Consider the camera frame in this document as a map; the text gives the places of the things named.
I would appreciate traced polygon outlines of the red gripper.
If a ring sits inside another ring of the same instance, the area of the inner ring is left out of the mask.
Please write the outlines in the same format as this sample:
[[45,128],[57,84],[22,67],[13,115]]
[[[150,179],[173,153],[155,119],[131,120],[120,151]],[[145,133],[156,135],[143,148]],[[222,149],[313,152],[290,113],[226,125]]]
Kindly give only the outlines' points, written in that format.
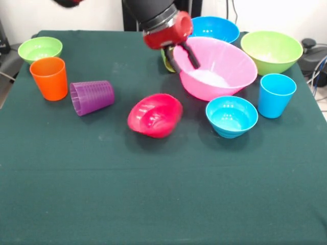
[[193,24],[191,17],[186,11],[178,11],[168,22],[153,31],[143,33],[145,44],[153,49],[159,50],[163,48],[166,60],[174,71],[179,74],[180,67],[176,63],[173,56],[173,47],[177,44],[187,52],[189,61],[194,69],[200,67],[200,63],[196,58],[191,47],[186,43],[187,38],[193,32]]

